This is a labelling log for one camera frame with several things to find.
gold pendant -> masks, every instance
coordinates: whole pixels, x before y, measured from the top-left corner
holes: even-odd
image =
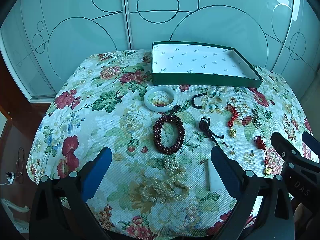
[[[265,167],[265,168],[263,169],[263,173],[264,173],[265,175],[270,175],[270,174],[272,173],[272,169],[271,169],[270,167]]]
[[[231,137],[236,137],[236,136],[237,136],[236,132],[237,132],[236,129],[230,128],[230,136],[231,136]]]

white jade bangle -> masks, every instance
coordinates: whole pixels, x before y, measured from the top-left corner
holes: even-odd
[[[173,101],[168,104],[167,106],[154,106],[148,101],[148,97],[156,92],[156,91],[164,91],[167,92],[170,96],[173,97]],[[169,87],[164,87],[164,86],[158,86],[158,87],[152,87],[150,88],[143,97],[144,104],[146,105],[147,108],[149,108],[151,111],[155,112],[167,112],[174,108],[174,106],[177,104],[177,94]]]

power strip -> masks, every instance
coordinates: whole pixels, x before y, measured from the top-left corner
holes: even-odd
[[[11,175],[9,175],[9,176],[7,177],[7,180],[9,181],[10,184],[13,183],[14,177],[15,177],[15,176],[14,176],[14,173],[13,173],[13,172],[11,172]]]

pearl strand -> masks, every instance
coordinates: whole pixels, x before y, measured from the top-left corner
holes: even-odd
[[[152,178],[151,184],[146,185],[141,189],[141,195],[148,201],[155,203],[167,203],[185,199],[189,194],[189,187],[180,182],[180,179],[186,178],[186,168],[179,164],[177,161],[165,158],[164,168],[166,175],[169,177],[165,181]],[[175,194],[174,188],[180,187],[182,194]],[[153,189],[158,196],[148,196],[148,190]]]

white wall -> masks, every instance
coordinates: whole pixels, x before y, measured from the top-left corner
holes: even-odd
[[[4,115],[0,112],[0,136],[2,134],[5,122],[7,122],[7,119],[4,117]]]
[[[313,136],[320,141],[320,70],[307,92],[303,95],[300,103],[310,124]]]

